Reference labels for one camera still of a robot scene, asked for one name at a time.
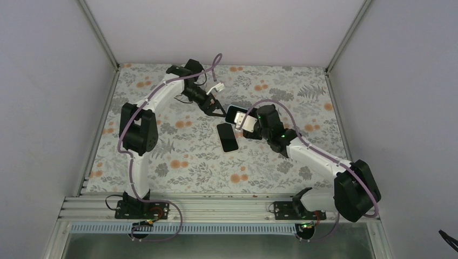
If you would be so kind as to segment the light blue phone case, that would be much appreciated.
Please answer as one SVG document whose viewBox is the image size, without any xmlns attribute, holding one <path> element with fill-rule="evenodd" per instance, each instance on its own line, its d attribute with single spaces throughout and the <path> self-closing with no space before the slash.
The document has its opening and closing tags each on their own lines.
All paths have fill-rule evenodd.
<svg viewBox="0 0 458 259">
<path fill-rule="evenodd" d="M 225 122 L 229 124 L 241 124 L 245 119 L 245 124 L 255 124 L 257 118 L 248 114 L 248 110 L 239 106 L 230 105 L 226 111 Z"/>
</svg>

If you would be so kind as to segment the green phone black screen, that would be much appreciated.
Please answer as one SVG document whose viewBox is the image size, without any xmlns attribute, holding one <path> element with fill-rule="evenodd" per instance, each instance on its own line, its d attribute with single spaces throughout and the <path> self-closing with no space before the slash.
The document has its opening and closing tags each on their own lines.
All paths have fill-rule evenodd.
<svg viewBox="0 0 458 259">
<path fill-rule="evenodd" d="M 230 105 L 227 108 L 225 121 L 229 124 L 235 124 L 234 120 L 238 112 L 247 113 L 247 109 L 238 106 Z"/>
</svg>

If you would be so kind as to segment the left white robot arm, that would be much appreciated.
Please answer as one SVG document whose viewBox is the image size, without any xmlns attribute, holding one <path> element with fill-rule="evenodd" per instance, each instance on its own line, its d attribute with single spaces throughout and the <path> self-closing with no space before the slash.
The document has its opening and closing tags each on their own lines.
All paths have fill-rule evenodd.
<svg viewBox="0 0 458 259">
<path fill-rule="evenodd" d="M 129 158 L 129 183 L 115 208 L 116 219 L 151 219 L 166 217 L 170 206 L 165 201 L 150 201 L 147 179 L 151 153 L 159 136 L 156 114 L 176 96 L 182 95 L 197 104 L 209 117 L 225 117 L 226 112 L 211 91 L 203 90 L 197 80 L 213 72 L 222 57 L 218 54 L 213 65 L 205 70 L 201 63 L 189 59 L 184 66 L 172 65 L 161 83 L 137 103 L 125 103 L 120 114 L 118 151 Z"/>
</svg>

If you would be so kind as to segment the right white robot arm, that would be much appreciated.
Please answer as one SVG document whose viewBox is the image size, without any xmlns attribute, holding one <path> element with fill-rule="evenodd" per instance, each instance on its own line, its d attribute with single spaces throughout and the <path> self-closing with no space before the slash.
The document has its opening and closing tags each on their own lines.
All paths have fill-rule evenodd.
<svg viewBox="0 0 458 259">
<path fill-rule="evenodd" d="M 377 217 L 381 193 L 369 165 L 333 156 L 306 140 L 298 131 L 286 128 L 274 105 L 237 112 L 233 120 L 245 138 L 264 139 L 271 150 L 302 162 L 311 171 L 332 182 L 332 191 L 307 187 L 292 197 L 296 218 L 307 219 L 318 211 L 337 212 L 350 222 Z"/>
</svg>

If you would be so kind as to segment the phone in beige case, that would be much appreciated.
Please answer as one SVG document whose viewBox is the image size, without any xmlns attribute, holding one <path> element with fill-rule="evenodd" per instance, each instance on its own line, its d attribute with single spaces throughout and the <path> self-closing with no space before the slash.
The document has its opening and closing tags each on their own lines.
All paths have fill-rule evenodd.
<svg viewBox="0 0 458 259">
<path fill-rule="evenodd" d="M 217 132 L 224 153 L 235 152 L 239 149 L 237 138 L 231 124 L 218 124 Z"/>
</svg>

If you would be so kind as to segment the floral patterned table mat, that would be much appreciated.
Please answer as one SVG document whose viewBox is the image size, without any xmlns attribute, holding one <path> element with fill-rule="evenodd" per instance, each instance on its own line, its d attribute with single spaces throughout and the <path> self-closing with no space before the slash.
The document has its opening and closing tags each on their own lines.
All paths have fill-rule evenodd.
<svg viewBox="0 0 458 259">
<path fill-rule="evenodd" d="M 166 69 L 166 64 L 122 66 L 86 184 L 88 192 L 121 193 L 130 188 L 130 157 L 117 149 L 121 109 L 126 103 L 143 101 Z M 215 94 L 224 110 L 247 109 L 256 102 L 273 104 L 285 128 L 297 127 L 313 145 L 341 159 L 348 157 L 324 69 L 220 65 L 215 74 L 225 85 Z M 220 114 L 216 110 L 215 116 L 208 116 L 196 103 L 177 96 L 156 115 L 159 139 L 147 170 L 152 192 L 283 194 L 332 187 L 332 180 L 309 164 L 272 151 L 265 140 L 246 139 Z"/>
</svg>

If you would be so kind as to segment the black object at edge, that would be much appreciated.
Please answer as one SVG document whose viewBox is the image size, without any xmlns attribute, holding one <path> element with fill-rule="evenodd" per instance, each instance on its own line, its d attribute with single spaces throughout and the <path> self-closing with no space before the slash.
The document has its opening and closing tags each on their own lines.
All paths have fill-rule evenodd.
<svg viewBox="0 0 458 259">
<path fill-rule="evenodd" d="M 451 237 L 450 235 L 448 235 L 445 231 L 443 230 L 439 230 L 438 231 L 439 235 L 442 237 L 442 239 L 452 248 L 454 249 L 456 252 L 458 252 L 458 247 L 457 247 L 457 244 L 458 244 L 458 240 Z"/>
</svg>

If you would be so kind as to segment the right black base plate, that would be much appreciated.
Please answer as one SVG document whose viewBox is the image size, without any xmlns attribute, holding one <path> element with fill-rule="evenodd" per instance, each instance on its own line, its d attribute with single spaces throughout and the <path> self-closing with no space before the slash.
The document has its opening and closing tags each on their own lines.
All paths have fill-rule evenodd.
<svg viewBox="0 0 458 259">
<path fill-rule="evenodd" d="M 300 201 L 275 201 L 273 214 L 276 220 L 326 220 L 325 212 L 307 210 Z"/>
</svg>

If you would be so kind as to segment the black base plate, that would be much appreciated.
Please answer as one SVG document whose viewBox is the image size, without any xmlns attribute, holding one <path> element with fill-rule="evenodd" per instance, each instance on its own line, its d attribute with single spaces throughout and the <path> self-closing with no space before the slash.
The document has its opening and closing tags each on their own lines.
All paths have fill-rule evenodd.
<svg viewBox="0 0 458 259">
<path fill-rule="evenodd" d="M 273 214 L 276 220 L 326 220 L 325 212 L 307 210 L 300 201 L 275 201 Z"/>
<path fill-rule="evenodd" d="M 118 201 L 115 219 L 132 220 L 166 220 L 170 204 L 165 202 L 143 203 L 135 201 Z"/>
</svg>

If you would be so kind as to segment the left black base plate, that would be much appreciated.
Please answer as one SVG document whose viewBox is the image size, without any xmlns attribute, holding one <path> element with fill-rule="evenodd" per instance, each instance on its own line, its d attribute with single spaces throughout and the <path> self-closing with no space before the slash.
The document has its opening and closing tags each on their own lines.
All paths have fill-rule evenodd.
<svg viewBox="0 0 458 259">
<path fill-rule="evenodd" d="M 165 202 L 143 203 L 135 201 L 118 201 L 115 219 L 132 220 L 166 220 L 170 204 Z"/>
</svg>

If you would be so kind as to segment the left aluminium corner post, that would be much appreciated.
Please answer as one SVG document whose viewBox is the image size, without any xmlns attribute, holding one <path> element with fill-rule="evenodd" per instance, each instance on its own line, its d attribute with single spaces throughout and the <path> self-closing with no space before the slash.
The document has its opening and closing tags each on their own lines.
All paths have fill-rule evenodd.
<svg viewBox="0 0 458 259">
<path fill-rule="evenodd" d="M 109 59 L 111 65 L 113 66 L 113 68 L 118 71 L 119 69 L 119 63 L 117 62 L 111 48 L 109 47 L 109 44 L 106 40 L 106 38 L 104 37 L 103 35 L 103 32 L 100 28 L 100 26 L 98 25 L 96 19 L 95 19 L 95 16 L 93 15 L 87 1 L 85 0 L 77 0 L 77 2 L 79 3 L 79 5 L 81 6 L 83 12 L 85 13 L 85 16 L 87 18 L 87 20 L 89 21 L 90 25 L 91 25 L 91 28 L 93 30 L 93 32 L 95 33 L 96 35 L 96 38 L 98 39 L 99 43 L 101 44 L 107 58 Z"/>
</svg>

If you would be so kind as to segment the aluminium corner post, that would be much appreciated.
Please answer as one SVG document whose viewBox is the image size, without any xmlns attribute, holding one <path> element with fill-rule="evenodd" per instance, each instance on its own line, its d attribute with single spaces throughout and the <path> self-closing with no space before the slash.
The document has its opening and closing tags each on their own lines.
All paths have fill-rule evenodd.
<svg viewBox="0 0 458 259">
<path fill-rule="evenodd" d="M 329 76 L 332 70 L 334 69 L 335 65 L 337 64 L 341 54 L 345 50 L 346 46 L 348 45 L 349 41 L 351 40 L 355 30 L 358 28 L 359 24 L 361 23 L 362 19 L 364 18 L 366 12 L 371 7 L 373 1 L 372 0 L 364 0 L 362 5 L 360 6 L 356 16 L 351 22 L 350 27 L 348 28 L 347 32 L 345 33 L 342 41 L 340 42 L 337 50 L 335 51 L 331 61 L 329 62 L 328 66 L 326 67 L 326 75 Z"/>
<path fill-rule="evenodd" d="M 90 25 L 91 25 L 91 28 L 93 30 L 93 32 L 95 33 L 96 35 L 96 38 L 98 39 L 99 43 L 101 44 L 107 58 L 109 59 L 111 65 L 113 66 L 113 68 L 118 71 L 119 69 L 119 63 L 117 62 L 111 48 L 109 47 L 109 44 L 106 40 L 106 38 L 104 37 L 103 35 L 103 32 L 100 28 L 100 26 L 98 25 L 96 19 L 95 19 L 95 16 L 93 15 L 87 1 L 85 0 L 77 0 L 77 2 L 79 3 L 79 5 L 81 6 L 83 12 L 85 13 L 85 16 L 87 18 L 87 20 L 89 21 Z"/>
</svg>

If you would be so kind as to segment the right aluminium corner post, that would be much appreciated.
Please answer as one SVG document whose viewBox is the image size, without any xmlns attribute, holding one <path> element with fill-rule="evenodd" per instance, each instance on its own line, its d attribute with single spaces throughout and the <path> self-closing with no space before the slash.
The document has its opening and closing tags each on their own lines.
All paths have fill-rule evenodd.
<svg viewBox="0 0 458 259">
<path fill-rule="evenodd" d="M 346 46 L 348 45 L 349 41 L 351 40 L 355 30 L 358 28 L 359 24 L 361 23 L 362 19 L 364 18 L 366 12 L 371 7 L 373 1 L 372 0 L 364 0 L 362 5 L 360 6 L 356 16 L 351 22 L 350 27 L 348 28 L 347 32 L 345 33 L 342 41 L 340 42 L 337 50 L 335 51 L 331 61 L 329 62 L 328 66 L 326 67 L 326 75 L 329 76 L 332 70 L 334 69 L 335 65 L 337 64 L 341 54 L 345 50 Z"/>
</svg>

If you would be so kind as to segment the aluminium mounting rail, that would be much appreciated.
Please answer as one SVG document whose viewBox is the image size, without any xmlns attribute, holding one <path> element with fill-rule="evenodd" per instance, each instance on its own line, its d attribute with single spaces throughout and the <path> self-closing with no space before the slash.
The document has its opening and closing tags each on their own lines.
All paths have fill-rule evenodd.
<svg viewBox="0 0 458 259">
<path fill-rule="evenodd" d="M 66 197 L 59 221 L 115 221 L 113 211 L 124 186 L 110 185 L 111 176 L 88 177 L 76 197 Z M 273 223 L 275 201 L 290 201 L 294 193 L 241 193 L 211 191 L 208 187 L 192 192 L 185 186 L 173 186 L 173 192 L 151 189 L 152 200 L 169 200 L 168 221 L 186 223 Z"/>
</svg>

